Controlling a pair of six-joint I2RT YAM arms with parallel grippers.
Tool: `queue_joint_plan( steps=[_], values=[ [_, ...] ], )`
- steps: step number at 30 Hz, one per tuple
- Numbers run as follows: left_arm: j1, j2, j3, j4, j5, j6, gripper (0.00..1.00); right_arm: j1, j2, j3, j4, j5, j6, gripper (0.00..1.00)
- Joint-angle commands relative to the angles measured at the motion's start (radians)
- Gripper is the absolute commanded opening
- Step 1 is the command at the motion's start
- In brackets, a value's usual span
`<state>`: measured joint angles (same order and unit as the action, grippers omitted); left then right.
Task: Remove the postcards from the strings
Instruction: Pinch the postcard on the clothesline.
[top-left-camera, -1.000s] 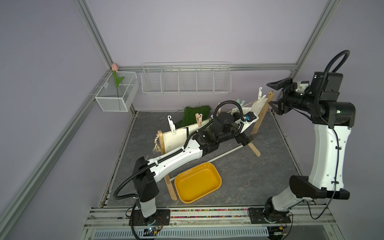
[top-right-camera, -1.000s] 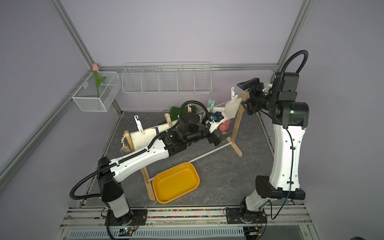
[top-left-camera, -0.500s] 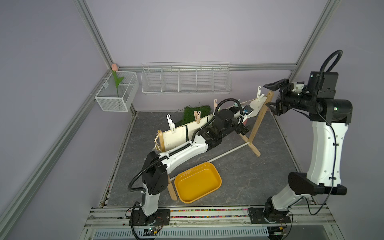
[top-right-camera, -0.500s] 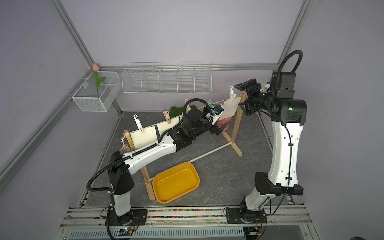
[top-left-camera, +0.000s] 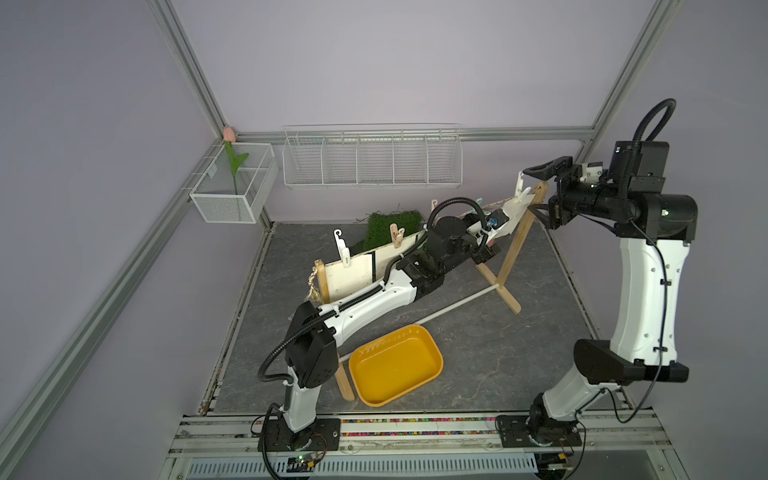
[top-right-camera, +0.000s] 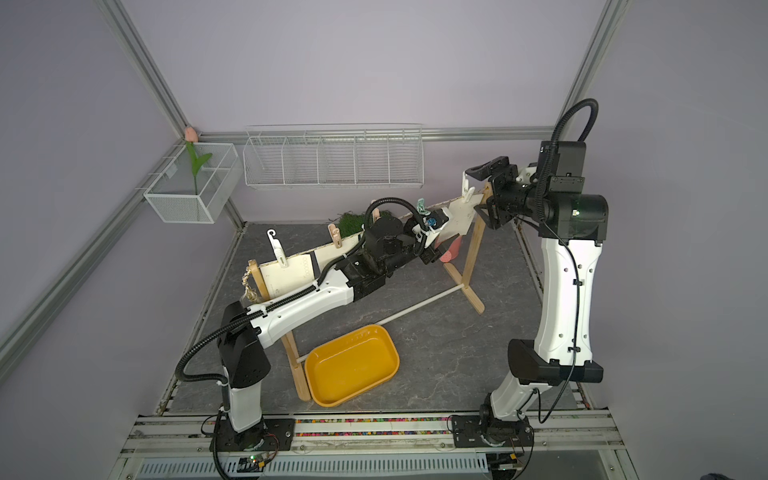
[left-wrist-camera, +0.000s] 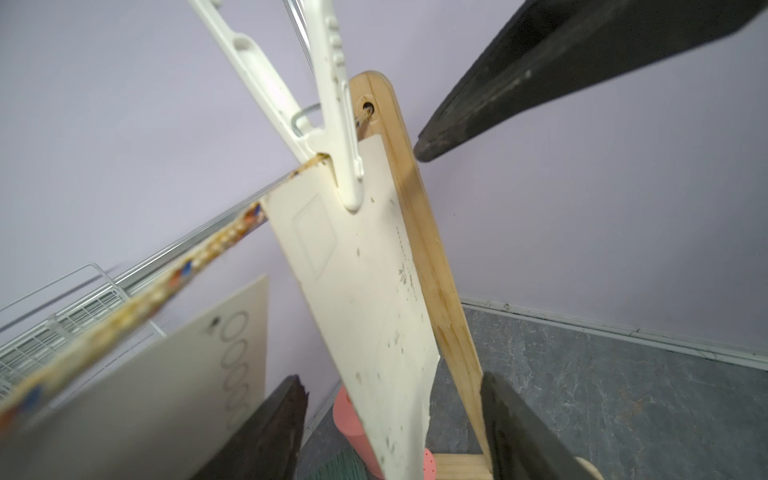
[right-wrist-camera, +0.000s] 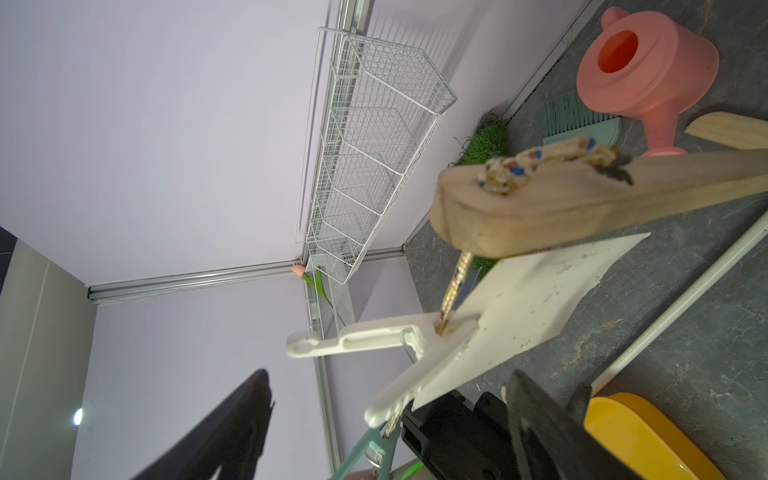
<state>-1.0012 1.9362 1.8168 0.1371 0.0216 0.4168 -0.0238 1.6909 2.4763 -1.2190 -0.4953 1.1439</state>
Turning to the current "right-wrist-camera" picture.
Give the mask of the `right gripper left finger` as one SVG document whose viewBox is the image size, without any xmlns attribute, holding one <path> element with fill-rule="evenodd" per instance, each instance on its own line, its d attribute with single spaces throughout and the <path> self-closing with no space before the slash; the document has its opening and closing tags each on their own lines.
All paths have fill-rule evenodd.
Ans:
<svg viewBox="0 0 768 480">
<path fill-rule="evenodd" d="M 138 479 L 253 479 L 274 403 L 269 374 L 250 375 Z"/>
</svg>

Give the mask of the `teal clothespin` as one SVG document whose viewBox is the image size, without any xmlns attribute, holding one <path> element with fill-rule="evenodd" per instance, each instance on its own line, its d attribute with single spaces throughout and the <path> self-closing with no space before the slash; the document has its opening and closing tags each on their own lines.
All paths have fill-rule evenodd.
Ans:
<svg viewBox="0 0 768 480">
<path fill-rule="evenodd" d="M 369 429 L 331 479 L 389 479 L 400 431 L 400 424 L 392 427 L 389 423 Z M 356 465 L 362 459 L 366 459 L 372 468 L 356 470 Z"/>
</svg>

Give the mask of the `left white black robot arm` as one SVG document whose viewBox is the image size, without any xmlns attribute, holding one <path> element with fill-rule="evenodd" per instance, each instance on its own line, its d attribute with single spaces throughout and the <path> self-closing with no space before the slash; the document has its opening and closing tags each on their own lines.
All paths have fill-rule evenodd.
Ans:
<svg viewBox="0 0 768 480">
<path fill-rule="evenodd" d="M 401 439 L 438 479 L 519 480 L 507 405 L 490 392 L 472 403 L 456 390 L 407 408 Z"/>
</svg>

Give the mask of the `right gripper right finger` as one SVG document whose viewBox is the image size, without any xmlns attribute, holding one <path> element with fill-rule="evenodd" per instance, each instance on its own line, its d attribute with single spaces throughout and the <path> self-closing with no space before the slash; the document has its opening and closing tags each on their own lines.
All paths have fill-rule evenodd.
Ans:
<svg viewBox="0 0 768 480">
<path fill-rule="evenodd" d="M 529 375 L 513 372 L 507 384 L 508 429 L 522 479 L 637 479 L 584 424 L 590 385 L 578 385 L 558 404 Z"/>
</svg>

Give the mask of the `white clothespin end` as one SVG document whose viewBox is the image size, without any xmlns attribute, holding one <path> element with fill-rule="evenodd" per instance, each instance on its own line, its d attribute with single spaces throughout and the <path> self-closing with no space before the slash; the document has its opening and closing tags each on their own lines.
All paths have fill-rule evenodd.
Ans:
<svg viewBox="0 0 768 480">
<path fill-rule="evenodd" d="M 315 332 L 292 334 L 286 342 L 291 358 L 338 357 L 346 393 L 367 389 L 370 401 L 363 418 L 379 427 L 407 405 L 418 409 L 464 381 L 461 363 L 479 331 L 476 316 L 453 320 L 438 334 L 436 313 L 363 321 L 324 339 Z"/>
</svg>

